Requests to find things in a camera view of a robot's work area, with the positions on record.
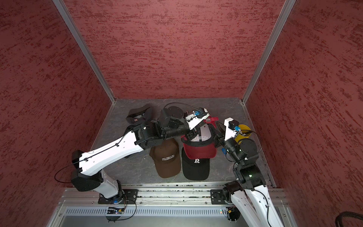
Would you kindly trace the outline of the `dark red baseball cap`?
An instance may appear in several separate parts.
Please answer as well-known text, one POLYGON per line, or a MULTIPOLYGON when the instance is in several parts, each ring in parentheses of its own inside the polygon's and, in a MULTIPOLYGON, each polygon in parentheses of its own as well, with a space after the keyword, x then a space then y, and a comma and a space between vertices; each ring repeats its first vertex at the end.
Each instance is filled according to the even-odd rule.
POLYGON ((189 159, 212 159, 216 156, 214 138, 218 117, 209 117, 194 131, 194 138, 181 137, 184 151, 189 159))

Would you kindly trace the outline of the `brown baseball cap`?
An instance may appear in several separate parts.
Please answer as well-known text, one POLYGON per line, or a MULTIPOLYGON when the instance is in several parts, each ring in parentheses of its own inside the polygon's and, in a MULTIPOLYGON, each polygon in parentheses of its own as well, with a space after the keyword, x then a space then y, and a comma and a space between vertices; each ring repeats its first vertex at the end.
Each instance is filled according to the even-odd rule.
POLYGON ((161 145, 152 147, 149 155, 161 178, 174 177, 180 173, 182 167, 180 149, 175 139, 165 140, 161 145))

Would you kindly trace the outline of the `black cap under left arm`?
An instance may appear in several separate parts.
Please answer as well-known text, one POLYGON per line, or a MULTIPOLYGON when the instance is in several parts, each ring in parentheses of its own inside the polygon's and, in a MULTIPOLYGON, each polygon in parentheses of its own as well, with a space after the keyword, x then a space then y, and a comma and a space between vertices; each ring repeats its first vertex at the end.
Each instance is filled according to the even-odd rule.
POLYGON ((132 155, 131 151, 133 151, 136 147, 135 145, 135 141, 136 141, 136 137, 135 137, 135 133, 132 132, 133 130, 133 126, 128 126, 125 130, 122 142, 121 142, 121 146, 123 147, 123 151, 124 151, 124 159, 128 159, 130 157, 130 155, 132 155))

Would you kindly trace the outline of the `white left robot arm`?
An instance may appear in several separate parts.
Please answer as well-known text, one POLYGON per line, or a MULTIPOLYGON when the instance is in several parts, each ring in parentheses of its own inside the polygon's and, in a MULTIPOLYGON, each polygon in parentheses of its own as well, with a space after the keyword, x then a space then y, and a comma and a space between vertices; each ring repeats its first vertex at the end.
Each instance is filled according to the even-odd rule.
POLYGON ((89 152, 73 152, 71 166, 75 170, 71 173, 70 184, 80 192, 96 191, 105 199, 120 200, 123 197, 121 183, 109 177, 104 168, 129 155, 161 145, 167 139, 194 132, 209 113, 202 107, 192 109, 187 113, 177 102, 169 103, 160 111, 157 120, 133 126, 114 142, 89 152))

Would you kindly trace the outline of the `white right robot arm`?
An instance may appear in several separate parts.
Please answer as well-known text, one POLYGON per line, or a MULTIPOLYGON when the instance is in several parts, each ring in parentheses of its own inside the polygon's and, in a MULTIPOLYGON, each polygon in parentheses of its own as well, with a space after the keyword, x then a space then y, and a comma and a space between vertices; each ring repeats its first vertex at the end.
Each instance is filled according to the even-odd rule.
POLYGON ((249 138, 236 142, 233 137, 216 136, 215 144, 231 157, 235 181, 226 183, 222 198, 234 205, 249 227, 282 227, 265 182, 256 165, 259 151, 249 138))

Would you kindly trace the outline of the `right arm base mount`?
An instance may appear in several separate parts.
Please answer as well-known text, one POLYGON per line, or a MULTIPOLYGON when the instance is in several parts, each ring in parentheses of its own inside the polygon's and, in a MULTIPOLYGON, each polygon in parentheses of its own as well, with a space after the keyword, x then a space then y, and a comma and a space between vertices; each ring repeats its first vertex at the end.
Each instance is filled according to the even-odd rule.
POLYGON ((233 194, 234 192, 227 188, 210 190, 211 203, 213 205, 233 204, 231 199, 233 194))

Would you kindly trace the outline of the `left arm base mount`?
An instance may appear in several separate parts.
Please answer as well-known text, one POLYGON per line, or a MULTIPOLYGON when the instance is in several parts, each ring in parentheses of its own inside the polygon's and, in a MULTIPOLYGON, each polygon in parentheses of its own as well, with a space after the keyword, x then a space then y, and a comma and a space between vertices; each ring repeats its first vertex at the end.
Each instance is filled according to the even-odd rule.
POLYGON ((123 189, 111 198, 105 198, 100 194, 98 204, 128 204, 129 202, 131 203, 131 201, 136 201, 138 193, 139 190, 137 189, 123 189))

